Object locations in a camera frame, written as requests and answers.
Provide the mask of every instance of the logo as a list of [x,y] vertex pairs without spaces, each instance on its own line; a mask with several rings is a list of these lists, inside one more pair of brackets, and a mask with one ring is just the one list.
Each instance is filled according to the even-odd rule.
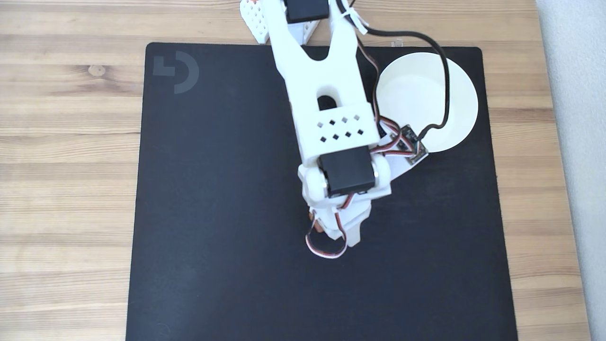
[[[185,66],[187,66],[187,78],[179,83],[175,84],[175,95],[178,93],[184,93],[186,91],[191,90],[191,88],[196,85],[198,82],[198,77],[200,76],[200,69],[198,68],[198,64],[196,60],[193,59],[192,56],[183,52],[177,51],[175,52],[175,59],[183,62]],[[175,76],[175,67],[174,66],[165,66],[164,65],[164,57],[163,56],[155,56],[153,58],[153,75],[154,76]]]

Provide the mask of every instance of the wooden surface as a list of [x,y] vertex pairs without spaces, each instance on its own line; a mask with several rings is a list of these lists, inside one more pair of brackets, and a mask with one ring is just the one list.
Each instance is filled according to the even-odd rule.
[[[145,45],[253,44],[238,6],[0,1],[1,340],[124,339]],[[520,339],[588,340],[534,0],[357,8],[483,49]],[[327,41],[322,23],[312,43]]]

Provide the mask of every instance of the black mouse pad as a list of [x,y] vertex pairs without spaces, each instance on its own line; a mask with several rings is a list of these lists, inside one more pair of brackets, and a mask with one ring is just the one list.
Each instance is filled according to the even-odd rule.
[[[368,49],[382,67],[426,50]],[[393,181],[360,244],[326,260],[305,245],[271,47],[150,44],[127,341],[516,340],[482,53],[446,52],[478,91],[473,131]]]

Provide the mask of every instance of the white paper plate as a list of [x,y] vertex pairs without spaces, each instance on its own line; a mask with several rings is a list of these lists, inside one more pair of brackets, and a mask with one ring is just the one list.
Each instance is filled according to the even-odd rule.
[[[478,117],[478,94],[469,76],[448,59],[450,115],[442,129],[431,129],[423,139],[429,152],[452,148],[471,132]],[[419,52],[402,56],[385,68],[377,86],[381,115],[417,134],[444,117],[444,69],[440,57]]]

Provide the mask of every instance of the white 3d-printed robot arm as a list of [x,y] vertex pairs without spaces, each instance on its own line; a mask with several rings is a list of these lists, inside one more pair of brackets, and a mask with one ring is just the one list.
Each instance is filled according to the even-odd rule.
[[[288,31],[280,0],[262,0],[276,67],[284,78],[297,133],[302,164],[299,178],[303,197],[333,239],[342,236],[335,220],[335,210],[347,196],[329,198],[327,182],[318,166],[318,157],[340,150],[379,144],[374,113],[367,102],[359,73],[355,28],[330,1],[331,44],[322,61],[311,59]],[[320,111],[318,98],[332,97],[337,107]],[[341,224],[347,244],[360,241],[359,228],[370,214],[370,201],[391,194],[390,167],[384,156],[372,156],[375,186],[364,194],[355,195],[340,210]]]

